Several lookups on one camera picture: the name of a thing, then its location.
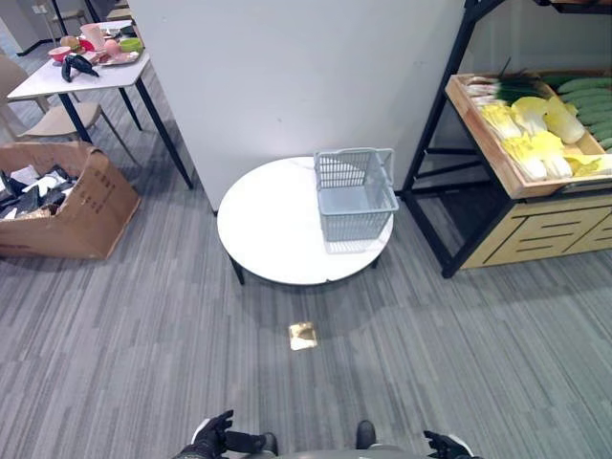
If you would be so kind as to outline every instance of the cardboard box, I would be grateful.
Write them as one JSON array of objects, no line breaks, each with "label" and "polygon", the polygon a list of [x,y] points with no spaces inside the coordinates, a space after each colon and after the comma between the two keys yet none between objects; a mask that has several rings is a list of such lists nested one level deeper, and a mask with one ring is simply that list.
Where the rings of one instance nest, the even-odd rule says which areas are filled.
[{"label": "cardboard box", "polygon": [[108,258],[141,201],[134,188],[86,142],[0,147],[0,169],[10,173],[28,164],[39,174],[60,164],[79,179],[56,215],[0,221],[0,255]]}]

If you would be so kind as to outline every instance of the pink cup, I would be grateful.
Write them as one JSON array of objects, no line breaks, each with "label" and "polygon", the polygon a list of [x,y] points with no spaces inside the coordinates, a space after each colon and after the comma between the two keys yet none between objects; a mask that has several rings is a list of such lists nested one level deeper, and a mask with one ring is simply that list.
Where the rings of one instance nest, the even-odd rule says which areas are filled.
[{"label": "pink cup", "polygon": [[104,35],[98,24],[85,24],[80,26],[80,30],[96,51],[104,51]]}]

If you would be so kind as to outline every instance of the foot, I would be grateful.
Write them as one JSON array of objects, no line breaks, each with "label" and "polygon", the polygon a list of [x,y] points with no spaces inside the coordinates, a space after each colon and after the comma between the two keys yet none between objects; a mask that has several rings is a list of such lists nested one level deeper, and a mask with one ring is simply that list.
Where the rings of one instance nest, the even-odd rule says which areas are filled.
[{"label": "foot", "polygon": [[276,436],[271,432],[264,433],[264,437],[266,437],[266,443],[263,446],[264,451],[269,451],[274,454],[274,456],[278,455],[278,442],[276,441]]},{"label": "foot", "polygon": [[355,449],[368,449],[376,443],[376,429],[367,419],[357,426]]}]

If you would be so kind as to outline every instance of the green vegetable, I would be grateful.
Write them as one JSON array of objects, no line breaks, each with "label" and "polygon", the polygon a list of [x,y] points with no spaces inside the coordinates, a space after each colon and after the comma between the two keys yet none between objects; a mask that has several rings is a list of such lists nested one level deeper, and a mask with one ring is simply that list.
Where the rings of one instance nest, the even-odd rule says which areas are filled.
[{"label": "green vegetable", "polygon": [[612,120],[598,122],[596,124],[592,124],[589,127],[589,131],[591,134],[596,134],[601,131],[607,131],[608,129],[612,129]]},{"label": "green vegetable", "polygon": [[612,148],[612,137],[600,141],[601,148]]},{"label": "green vegetable", "polygon": [[596,105],[591,105],[590,107],[584,107],[580,110],[581,115],[588,115],[591,113],[599,113],[599,112],[612,112],[612,100],[609,102],[598,103]]},{"label": "green vegetable", "polygon": [[597,134],[594,134],[595,138],[598,141],[603,141],[605,139],[609,139],[612,137],[612,129],[607,129],[605,131],[600,131]]},{"label": "green vegetable", "polygon": [[580,122],[582,124],[586,124],[587,126],[597,124],[598,122],[608,121],[610,120],[610,116],[612,116],[612,112],[596,112],[587,114],[578,113],[578,119]]},{"label": "green vegetable", "polygon": [[571,74],[548,74],[542,77],[542,81],[551,86],[553,89],[557,88],[563,83],[567,83],[576,78],[584,77],[584,75],[571,75]]},{"label": "green vegetable", "polygon": [[572,104],[578,109],[600,105],[602,103],[612,103],[612,93],[609,96],[588,96],[586,98],[575,98]]},{"label": "green vegetable", "polygon": [[608,96],[609,98],[612,98],[612,91],[605,88],[581,89],[579,91],[562,95],[561,100],[564,102],[571,102],[577,98],[588,98],[591,96]]},{"label": "green vegetable", "polygon": [[580,91],[582,89],[607,88],[610,86],[612,86],[612,76],[577,78],[561,84],[557,92],[565,94]]}]

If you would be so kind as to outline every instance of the plate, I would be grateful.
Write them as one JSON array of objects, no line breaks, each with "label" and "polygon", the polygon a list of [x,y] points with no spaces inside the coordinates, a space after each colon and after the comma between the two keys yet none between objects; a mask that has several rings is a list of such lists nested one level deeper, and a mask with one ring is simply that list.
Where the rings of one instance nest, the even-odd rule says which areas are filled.
[{"label": "plate", "polygon": [[106,59],[104,55],[100,58],[98,65],[107,66],[131,64],[132,62],[136,62],[141,55],[140,53],[133,51],[132,53],[119,53],[118,55],[106,56],[108,56]]}]

